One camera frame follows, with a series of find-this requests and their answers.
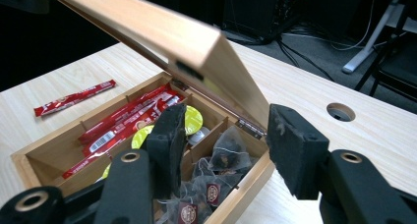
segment red wrapper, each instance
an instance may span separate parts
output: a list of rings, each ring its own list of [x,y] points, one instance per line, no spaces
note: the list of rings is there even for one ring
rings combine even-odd
[[[171,105],[179,103],[184,99],[182,95],[173,90],[168,90],[165,93],[170,94],[170,97],[157,97],[157,99],[146,108],[135,113],[123,123],[112,127],[111,130],[107,131],[99,139],[86,146],[83,150],[83,154],[86,158],[65,172],[62,177],[67,179],[73,174],[79,172],[99,156],[107,153],[112,147],[120,144],[122,141],[133,135],[138,130],[137,125],[139,123],[141,123],[142,127],[152,123],[160,116],[163,110]]]
[[[124,120],[134,115],[136,112],[140,111],[144,107],[150,104],[151,100],[158,96],[159,94],[170,90],[171,87],[169,84],[158,87],[157,89],[145,93],[142,96],[136,98],[130,103],[125,104],[111,115],[107,116],[99,123],[94,125],[91,129],[86,131],[79,137],[79,141],[82,144],[89,144],[92,141],[96,140],[98,137],[105,134],[111,127],[122,123]]]
[[[111,80],[102,84],[95,85],[81,92],[67,95],[38,108],[34,108],[34,115],[36,117],[39,117],[45,114],[50,114],[59,110],[66,109],[68,107],[73,106],[76,103],[79,103],[87,98],[92,97],[93,95],[96,95],[104,90],[107,90],[115,86],[116,82]]]

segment box lid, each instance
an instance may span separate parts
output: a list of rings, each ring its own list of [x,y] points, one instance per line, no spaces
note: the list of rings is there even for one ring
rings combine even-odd
[[[219,29],[145,0],[59,0],[174,78],[266,129],[268,102]]]

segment wooden table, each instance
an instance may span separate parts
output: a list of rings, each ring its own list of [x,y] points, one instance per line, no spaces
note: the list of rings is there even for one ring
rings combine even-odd
[[[417,195],[417,115],[246,47],[232,46],[269,103],[297,110],[330,139],[330,150],[346,148],[364,154],[392,186]],[[0,205],[25,189],[12,163],[12,153],[160,71],[119,43],[1,92]],[[34,117],[34,107],[110,79],[117,82],[115,88],[50,117]],[[355,112],[355,119],[341,122],[332,118],[327,107],[334,102],[350,107]],[[277,222],[321,223],[322,219],[318,202],[296,200],[275,171],[238,223]]]

